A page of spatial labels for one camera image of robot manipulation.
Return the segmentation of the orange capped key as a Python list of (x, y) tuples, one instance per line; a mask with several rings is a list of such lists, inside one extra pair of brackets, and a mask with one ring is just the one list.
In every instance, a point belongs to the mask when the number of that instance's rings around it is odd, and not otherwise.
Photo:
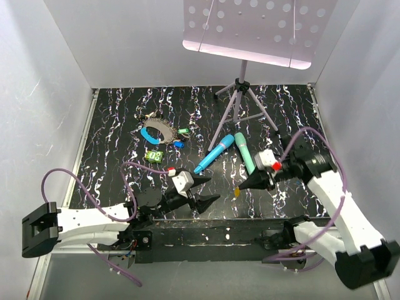
[(238, 198), (240, 193), (241, 193), (240, 189), (238, 187), (236, 187), (235, 190), (234, 190), (235, 197)]

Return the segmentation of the blue capped key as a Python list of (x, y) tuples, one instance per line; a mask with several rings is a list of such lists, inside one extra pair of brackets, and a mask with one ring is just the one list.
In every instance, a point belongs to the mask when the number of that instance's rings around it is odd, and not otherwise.
[(183, 148), (184, 144), (182, 142), (179, 142), (179, 141), (174, 141), (174, 146), (177, 147), (177, 148)]

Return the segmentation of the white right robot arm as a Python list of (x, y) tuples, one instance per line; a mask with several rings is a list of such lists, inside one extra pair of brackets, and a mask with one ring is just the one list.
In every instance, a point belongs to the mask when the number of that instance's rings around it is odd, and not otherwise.
[(293, 249), (312, 249), (334, 267), (349, 289), (391, 276), (399, 262), (399, 243), (387, 241), (366, 219), (332, 157), (289, 136), (281, 142), (287, 154), (278, 159), (270, 149), (257, 153), (256, 168), (238, 188), (271, 191), (281, 181), (299, 179), (322, 202), (331, 220), (321, 228), (307, 216), (288, 219), (279, 241)]

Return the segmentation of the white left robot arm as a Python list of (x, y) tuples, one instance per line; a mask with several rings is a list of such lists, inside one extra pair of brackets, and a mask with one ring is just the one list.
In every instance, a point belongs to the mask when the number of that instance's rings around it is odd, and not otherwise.
[(144, 192), (139, 198), (102, 208), (68, 209), (46, 201), (22, 219), (22, 256), (38, 258), (54, 249), (81, 244), (103, 244), (128, 249), (132, 242), (144, 246), (139, 234), (155, 219), (163, 218), (182, 206), (201, 214), (219, 199), (218, 194), (202, 196), (192, 188), (210, 181), (210, 177), (170, 168), (165, 174), (172, 179), (170, 190), (155, 197)]

